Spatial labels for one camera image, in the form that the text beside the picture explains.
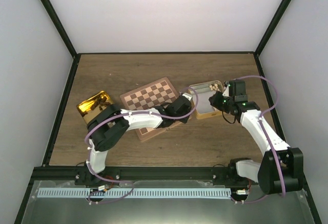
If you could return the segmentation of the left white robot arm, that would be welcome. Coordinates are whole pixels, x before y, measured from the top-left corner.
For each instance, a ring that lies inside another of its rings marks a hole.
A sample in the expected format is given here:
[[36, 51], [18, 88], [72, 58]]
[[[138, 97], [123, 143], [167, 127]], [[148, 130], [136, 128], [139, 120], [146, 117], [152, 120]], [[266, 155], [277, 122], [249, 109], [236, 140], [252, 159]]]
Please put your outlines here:
[[172, 103], [165, 103], [147, 110], [125, 110], [109, 105], [87, 124], [88, 133], [85, 143], [88, 145], [87, 180], [99, 185], [105, 178], [107, 153], [121, 137], [130, 130], [151, 128], [165, 129], [176, 122], [187, 123], [192, 109], [193, 97], [182, 93]]

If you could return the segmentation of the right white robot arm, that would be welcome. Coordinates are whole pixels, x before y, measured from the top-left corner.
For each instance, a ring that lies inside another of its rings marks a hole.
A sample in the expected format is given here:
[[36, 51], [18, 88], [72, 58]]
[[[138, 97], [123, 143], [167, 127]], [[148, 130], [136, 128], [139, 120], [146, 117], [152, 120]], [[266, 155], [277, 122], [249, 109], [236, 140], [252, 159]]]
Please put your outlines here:
[[209, 98], [212, 107], [231, 114], [251, 135], [262, 153], [262, 161], [234, 159], [230, 162], [228, 180], [238, 185], [245, 178], [259, 184], [266, 195], [299, 191], [303, 188], [303, 153], [290, 147], [268, 124], [264, 112], [249, 101], [245, 82], [231, 80], [223, 92]]

